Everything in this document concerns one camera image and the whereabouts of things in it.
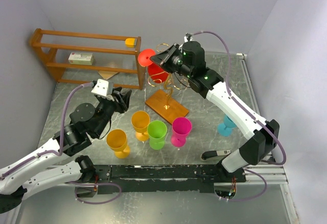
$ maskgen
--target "gray floor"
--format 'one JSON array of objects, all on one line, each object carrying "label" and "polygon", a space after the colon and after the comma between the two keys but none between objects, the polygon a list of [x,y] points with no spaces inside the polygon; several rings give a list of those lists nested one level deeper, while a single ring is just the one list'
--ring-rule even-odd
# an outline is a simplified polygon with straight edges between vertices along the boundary
[{"label": "gray floor", "polygon": [[[227,71],[227,57],[221,54],[206,55],[210,68],[222,77]],[[97,73],[69,70],[66,76],[73,79],[97,79]],[[115,82],[137,84],[136,76],[119,74],[113,77]],[[250,91],[244,69],[238,57],[233,56],[230,83],[232,90],[249,106]],[[60,128],[60,117],[66,97],[76,85],[58,84],[53,97],[39,146],[44,144]],[[245,142],[241,132],[236,128],[230,137],[217,133],[217,125],[222,122],[224,114],[210,102],[190,89],[175,91],[173,98],[190,110],[188,118],[193,123],[187,143],[180,150],[170,144],[171,127],[166,137],[166,145],[160,151],[152,150],[147,142],[135,139],[130,119],[138,110],[147,111],[152,120],[160,119],[144,104],[157,88],[148,84],[143,90],[133,90],[130,109],[123,115],[115,114],[112,128],[120,128],[128,135],[131,155],[118,159],[107,146],[105,140],[94,140],[93,145],[82,154],[89,155],[94,164],[196,164],[201,163],[199,156],[207,150],[235,150]],[[96,104],[90,89],[78,91],[73,96],[68,113],[84,102]],[[252,196],[261,191],[263,185],[239,185],[237,198]],[[90,201],[104,201],[111,195],[100,195]],[[147,192],[124,193],[116,201],[90,206],[75,201],[73,187],[54,187],[40,192],[23,202],[16,223],[289,223],[282,191],[279,185],[269,185],[266,194],[244,203],[220,202],[214,194],[188,192]]]},{"label": "gray floor", "polygon": [[[226,55],[208,54],[206,55],[206,62],[208,67],[216,70],[222,77],[225,77],[228,65]],[[75,69],[69,70],[65,75],[76,80],[100,78],[97,72]],[[137,75],[120,73],[114,76],[112,80],[116,83],[137,84]],[[253,105],[251,104],[250,91],[244,76],[243,66],[236,55],[232,56],[230,85],[232,90],[252,108]],[[74,84],[58,84],[39,146],[43,145],[60,129],[60,117],[64,102],[75,87],[76,85]],[[171,145],[171,126],[166,122],[168,133],[163,149],[155,151],[150,148],[148,142],[139,142],[134,136],[135,131],[130,122],[131,116],[138,110],[145,110],[150,114],[151,120],[163,120],[145,105],[145,99],[149,98],[157,89],[157,87],[151,87],[146,82],[143,90],[133,90],[130,109],[125,114],[120,115],[116,113],[113,115],[112,129],[119,128],[127,134],[128,144],[131,148],[131,154],[128,158],[116,158],[113,151],[108,147],[105,138],[103,140],[93,140],[92,146],[86,148],[80,154],[89,155],[94,164],[198,164],[201,163],[199,156],[204,151],[235,150],[245,142],[245,138],[237,128],[234,129],[229,137],[220,136],[217,133],[217,125],[222,122],[224,113],[215,105],[196,94],[192,89],[175,89],[173,93],[173,98],[190,111],[187,118],[193,123],[193,130],[188,137],[186,145],[181,149]],[[69,104],[68,114],[73,112],[74,108],[81,103],[97,104],[97,100],[93,97],[90,90],[90,88],[85,88],[73,96]],[[66,118],[66,123],[69,123],[69,117],[66,116]]]}]

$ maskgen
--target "cable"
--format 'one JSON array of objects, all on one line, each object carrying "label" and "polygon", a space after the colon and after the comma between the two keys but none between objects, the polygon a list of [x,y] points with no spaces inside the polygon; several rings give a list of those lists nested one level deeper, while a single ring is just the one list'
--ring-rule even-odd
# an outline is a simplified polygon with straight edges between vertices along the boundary
[{"label": "cable", "polygon": [[224,199],[227,202],[244,202],[244,201],[249,201],[249,200],[253,200],[253,199],[257,198],[257,197],[260,197],[260,196],[262,196],[267,191],[267,187],[268,187],[267,181],[263,178],[262,175],[254,172],[252,170],[249,170],[249,169],[244,169],[244,170],[247,171],[247,172],[250,172],[252,174],[255,174],[258,177],[260,177],[262,179],[262,181],[264,182],[264,184],[265,184],[264,189],[260,193],[254,195],[254,196],[251,196],[251,197],[245,197],[245,198],[236,199],[236,200],[234,198],[219,197],[219,200]]},{"label": "cable", "polygon": [[83,204],[88,204],[88,205],[102,205],[102,204],[106,204],[106,203],[109,203],[109,202],[112,202],[114,200],[116,200],[117,198],[119,198],[121,195],[122,195],[122,188],[120,187],[120,185],[116,184],[116,183],[112,183],[112,182],[108,182],[108,183],[96,183],[96,184],[93,184],[93,183],[77,183],[77,182],[69,182],[71,184],[74,184],[74,185],[77,185],[77,186],[87,186],[87,187],[94,187],[94,186],[114,186],[116,188],[119,189],[119,193],[117,196],[107,200],[107,201],[103,201],[103,202],[89,202],[89,201],[83,201],[81,200],[80,198],[78,198],[77,196],[77,188],[75,188],[75,198],[77,201],[83,203]]},{"label": "cable", "polygon": [[111,129],[111,120],[109,121],[109,123],[110,123],[109,130],[107,131],[107,133],[103,137],[100,137],[99,140],[102,140],[103,138],[106,137],[106,135],[108,135],[108,133],[109,133],[109,131]]},{"label": "cable", "polygon": [[177,77],[176,73],[174,72],[174,75],[176,77],[176,79],[183,85],[185,86],[186,88],[190,88],[190,86],[187,86],[186,84],[184,84],[181,80],[179,80],[179,78]]},{"label": "cable", "polygon": [[283,164],[285,164],[285,162],[286,162],[286,153],[285,153],[285,150],[284,150],[281,142],[278,140],[278,138],[262,122],[257,120],[256,117],[251,112],[249,112],[241,103],[239,103],[239,101],[236,100],[235,97],[233,97],[231,95],[231,90],[229,88],[229,73],[230,73],[230,68],[231,68],[231,59],[230,59],[230,53],[229,53],[229,49],[227,47],[227,44],[225,43],[225,41],[218,34],[216,34],[214,32],[211,32],[211,31],[200,31],[200,32],[194,33],[193,35],[198,35],[198,34],[203,34],[203,33],[215,35],[217,38],[220,39],[220,41],[222,42],[222,44],[224,45],[224,47],[226,49],[226,52],[227,52],[227,55],[228,55],[228,71],[227,71],[227,74],[226,74],[225,83],[226,83],[226,89],[227,89],[228,95],[247,115],[249,115],[253,119],[254,122],[258,123],[262,128],[264,128],[264,130],[273,138],[273,140],[276,141],[278,147],[282,151],[283,160],[282,160],[281,163],[276,163],[276,162],[273,162],[273,161],[266,161],[266,160],[262,160],[262,162],[269,163],[269,164],[274,164],[274,165],[283,165]]},{"label": "cable", "polygon": [[28,162],[32,161],[33,159],[39,158],[45,154],[50,154],[53,153],[57,156],[61,156],[62,155],[62,151],[63,151],[63,133],[64,133],[64,124],[65,124],[65,117],[66,117],[66,112],[67,112],[67,108],[68,108],[68,104],[72,98],[72,96],[74,95],[74,93],[76,91],[78,91],[79,89],[82,89],[84,87],[93,87],[94,83],[90,82],[90,83],[86,83],[86,84],[82,84],[78,87],[76,87],[74,90],[71,91],[71,93],[69,94],[69,96],[66,99],[65,105],[63,107],[62,110],[62,116],[61,116],[61,127],[60,127],[60,140],[59,140],[59,152],[55,151],[55,150],[48,150],[48,151],[44,151],[42,153],[37,153],[36,156],[31,156],[27,159],[25,159],[24,161],[20,162],[19,164],[15,165],[14,167],[12,167],[10,170],[8,170],[7,172],[3,173],[0,180],[3,180],[5,177],[7,177],[8,175],[14,173],[15,171],[17,171],[19,168],[21,168],[23,165],[27,164]]}]

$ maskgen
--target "small cardboard box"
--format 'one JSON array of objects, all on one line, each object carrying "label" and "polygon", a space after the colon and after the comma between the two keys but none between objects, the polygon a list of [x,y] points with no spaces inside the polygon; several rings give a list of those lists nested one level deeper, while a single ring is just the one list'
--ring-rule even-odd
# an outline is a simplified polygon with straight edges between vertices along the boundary
[{"label": "small cardboard box", "polygon": [[94,61],[92,53],[72,52],[68,58],[70,64],[92,65]]}]

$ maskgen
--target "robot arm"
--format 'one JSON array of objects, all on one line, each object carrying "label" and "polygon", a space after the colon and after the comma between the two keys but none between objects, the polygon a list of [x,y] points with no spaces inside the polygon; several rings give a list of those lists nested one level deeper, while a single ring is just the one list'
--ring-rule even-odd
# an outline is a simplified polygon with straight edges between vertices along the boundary
[{"label": "robot arm", "polygon": [[[223,78],[206,67],[204,49],[200,43],[193,41],[190,36],[186,36],[186,39],[188,41],[182,47],[173,44],[166,51],[150,57],[150,60],[166,72],[176,72],[187,77],[190,87],[230,117],[247,139],[243,146],[217,164],[222,173],[221,177],[248,164],[258,164],[276,147],[276,142],[261,125],[266,126],[277,136],[279,124],[275,120],[268,122],[255,113],[232,91],[229,95]],[[253,120],[235,101],[249,111],[256,120]]]},{"label": "robot arm", "polygon": [[64,127],[62,155],[60,131],[42,147],[0,169],[0,213],[18,206],[22,200],[33,194],[69,181],[87,182],[95,168],[88,156],[79,156],[75,161],[61,167],[46,170],[49,166],[68,159],[91,145],[91,138],[100,138],[114,112],[124,113],[129,107],[132,91],[121,92],[111,82],[94,82],[92,93],[99,103],[95,108],[90,103],[80,104],[70,116],[70,123]]}]

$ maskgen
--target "wooden dish rack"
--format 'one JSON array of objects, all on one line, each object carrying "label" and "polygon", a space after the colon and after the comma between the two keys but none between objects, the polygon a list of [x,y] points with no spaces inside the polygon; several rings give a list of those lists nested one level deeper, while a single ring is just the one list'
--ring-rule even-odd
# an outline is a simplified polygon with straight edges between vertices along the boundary
[{"label": "wooden dish rack", "polygon": [[[116,41],[125,41],[127,38],[136,39],[135,48],[108,48],[108,47],[94,47],[86,45],[70,45],[62,43],[43,43],[41,42],[44,35],[53,35],[53,36],[68,36],[76,38],[92,38],[92,39],[101,39],[101,40],[116,40]],[[43,65],[46,67],[48,72],[57,82],[64,83],[74,83],[74,84],[83,84],[88,81],[84,80],[69,80],[63,79],[63,74],[67,68],[79,68],[79,69],[88,69],[96,71],[112,71],[112,72],[124,72],[124,73],[134,73],[138,77],[138,85],[129,85],[129,84],[114,84],[115,87],[121,86],[123,88],[131,89],[142,89],[143,82],[145,77],[145,68],[140,66],[137,58],[140,53],[141,47],[141,37],[127,37],[127,36],[115,36],[115,35],[102,35],[102,34],[88,34],[88,33],[73,33],[73,32],[61,32],[61,31],[51,31],[51,30],[42,30],[36,29],[29,41],[30,46],[39,57]],[[47,52],[43,51],[42,48],[48,48]],[[59,49],[71,50],[71,51],[80,51],[80,52],[89,52],[89,53],[109,53],[109,54],[123,54],[123,55],[134,55],[136,62],[136,69],[126,69],[126,68],[115,68],[108,66],[97,65],[78,65],[70,64],[68,62],[58,63],[56,62],[56,55]]]}]

